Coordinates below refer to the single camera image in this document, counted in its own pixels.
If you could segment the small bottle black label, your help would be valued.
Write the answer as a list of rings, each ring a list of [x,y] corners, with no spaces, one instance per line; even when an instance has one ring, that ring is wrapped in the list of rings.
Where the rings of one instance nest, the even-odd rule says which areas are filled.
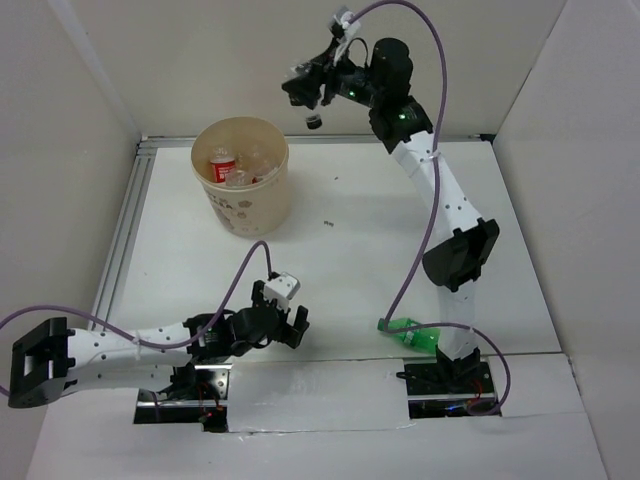
[[[304,120],[306,127],[309,130],[317,130],[322,126],[318,110],[320,93],[312,69],[309,61],[292,66],[282,89],[286,91],[291,107]]]

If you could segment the large red label bottle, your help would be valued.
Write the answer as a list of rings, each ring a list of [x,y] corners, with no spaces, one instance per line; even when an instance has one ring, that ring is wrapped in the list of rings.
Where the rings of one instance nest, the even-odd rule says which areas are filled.
[[[209,156],[213,182],[224,183],[228,173],[235,169],[235,152],[224,145],[216,145],[212,148]]]

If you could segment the clear crushed bottle white cap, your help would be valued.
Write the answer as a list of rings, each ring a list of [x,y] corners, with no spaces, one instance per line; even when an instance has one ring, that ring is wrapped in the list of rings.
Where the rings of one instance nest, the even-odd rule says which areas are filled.
[[[254,176],[251,172],[233,169],[225,176],[225,185],[230,188],[240,188],[254,183]]]

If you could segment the green plastic bottle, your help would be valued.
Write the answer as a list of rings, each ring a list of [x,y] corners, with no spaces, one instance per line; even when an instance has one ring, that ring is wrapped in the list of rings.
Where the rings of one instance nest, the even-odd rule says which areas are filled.
[[[389,321],[390,330],[405,330],[408,327],[417,326],[418,323],[407,317],[392,319]],[[403,331],[392,334],[392,337],[406,348],[427,355],[435,355],[436,347],[440,336],[440,329],[437,327],[420,328],[412,331]]]

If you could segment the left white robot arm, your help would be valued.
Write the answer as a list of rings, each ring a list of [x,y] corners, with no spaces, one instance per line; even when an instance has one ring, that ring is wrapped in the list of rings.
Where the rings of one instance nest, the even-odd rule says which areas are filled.
[[[290,307],[298,289],[289,275],[257,280],[246,308],[135,331],[76,329],[66,317],[47,319],[12,346],[8,405],[35,408],[80,391],[119,388],[218,404],[229,386],[225,363],[273,342],[300,345],[309,322],[306,307]]]

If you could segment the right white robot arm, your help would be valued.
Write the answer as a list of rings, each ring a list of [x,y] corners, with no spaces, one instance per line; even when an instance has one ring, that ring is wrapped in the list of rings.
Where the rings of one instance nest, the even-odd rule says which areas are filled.
[[[337,96],[368,107],[374,135],[424,200],[429,219],[418,261],[438,288],[443,321],[436,379],[444,390],[457,392],[480,359],[473,330],[476,282],[500,229],[495,220],[483,219],[439,152],[431,121],[410,93],[412,74],[409,49],[398,39],[377,41],[366,66],[356,65],[346,46],[332,41],[323,53],[293,66],[282,88],[292,106],[307,109],[311,129],[322,124],[316,108]]]

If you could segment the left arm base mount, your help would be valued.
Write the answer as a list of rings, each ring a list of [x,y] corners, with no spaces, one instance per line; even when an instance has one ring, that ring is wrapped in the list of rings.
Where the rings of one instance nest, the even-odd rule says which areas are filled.
[[[196,364],[174,368],[162,390],[140,389],[135,425],[198,424],[204,432],[228,432],[230,365]]]

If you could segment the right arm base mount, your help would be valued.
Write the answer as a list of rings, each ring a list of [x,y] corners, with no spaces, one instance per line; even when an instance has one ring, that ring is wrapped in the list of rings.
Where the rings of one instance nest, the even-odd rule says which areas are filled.
[[[501,414],[502,398],[478,347],[457,359],[437,348],[433,359],[406,361],[395,376],[406,388],[411,419]]]

